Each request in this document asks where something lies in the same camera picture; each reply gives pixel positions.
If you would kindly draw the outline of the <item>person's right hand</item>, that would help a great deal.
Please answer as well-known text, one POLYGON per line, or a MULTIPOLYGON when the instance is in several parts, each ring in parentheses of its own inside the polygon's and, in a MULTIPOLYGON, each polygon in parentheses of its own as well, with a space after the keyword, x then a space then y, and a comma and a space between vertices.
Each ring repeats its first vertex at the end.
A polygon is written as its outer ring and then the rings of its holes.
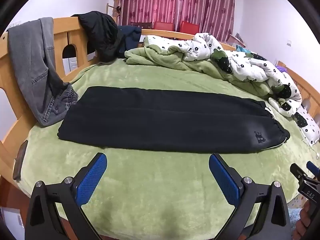
POLYGON ((307 200, 299 213, 300 219, 296 222, 296 228, 292 233, 292 239, 299 240, 306 233, 306 230, 311 223, 311 219, 308 214, 309 209, 310 201, 307 200))

